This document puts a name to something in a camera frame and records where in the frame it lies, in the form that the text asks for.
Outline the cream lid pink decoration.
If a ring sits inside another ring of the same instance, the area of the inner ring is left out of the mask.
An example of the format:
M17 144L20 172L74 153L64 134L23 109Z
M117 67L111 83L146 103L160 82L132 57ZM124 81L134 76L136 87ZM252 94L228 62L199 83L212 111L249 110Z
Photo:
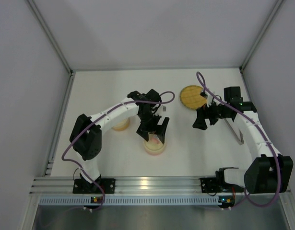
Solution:
M149 141L143 141L143 146L162 146L166 144L162 144L157 135L149 134Z

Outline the yellow lunch box bowl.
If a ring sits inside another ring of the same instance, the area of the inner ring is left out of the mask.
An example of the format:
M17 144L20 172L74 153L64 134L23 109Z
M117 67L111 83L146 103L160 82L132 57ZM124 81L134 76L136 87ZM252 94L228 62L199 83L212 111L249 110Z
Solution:
M124 119L121 122L117 123L115 126L112 127L114 131L123 131L127 129L130 125L130 118Z

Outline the metal food tongs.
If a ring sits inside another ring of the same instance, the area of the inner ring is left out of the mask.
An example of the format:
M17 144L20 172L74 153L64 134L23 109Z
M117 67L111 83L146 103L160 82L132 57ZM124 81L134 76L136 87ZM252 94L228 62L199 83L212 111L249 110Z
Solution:
M237 125L232 121L231 118L225 118L224 122L228 126L229 130L232 132L233 137L235 138L237 143L239 145L243 145L245 143L243 139L243 134L240 131L240 129L237 127Z

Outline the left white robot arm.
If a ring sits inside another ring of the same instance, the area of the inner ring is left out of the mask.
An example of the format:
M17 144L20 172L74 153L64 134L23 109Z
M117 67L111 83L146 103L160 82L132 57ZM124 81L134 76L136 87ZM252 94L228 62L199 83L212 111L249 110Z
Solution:
M149 141L150 135L156 135L164 144L169 118L161 120L161 115L157 112L163 104L161 95L153 89L147 93L132 91L121 102L105 111L78 116L70 143L80 158L78 166L81 179L88 185L99 183L101 174L96 161L102 149L102 136L123 120L137 116L140 125L136 133L145 141Z

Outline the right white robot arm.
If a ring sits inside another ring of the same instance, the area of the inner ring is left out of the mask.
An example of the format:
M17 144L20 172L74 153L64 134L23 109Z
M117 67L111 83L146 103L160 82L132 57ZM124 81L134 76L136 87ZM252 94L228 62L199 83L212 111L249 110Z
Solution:
M238 86L224 89L224 101L216 103L215 99L201 92L207 99L203 106L197 108L197 118L193 128L206 130L206 120L215 125L220 119L229 121L231 128L236 128L245 141L252 162L246 169L240 167L220 168L216 178L224 185L236 185L246 188L250 194L266 194L287 190L293 161L283 156L272 144L259 121L257 109L251 101L244 101Z

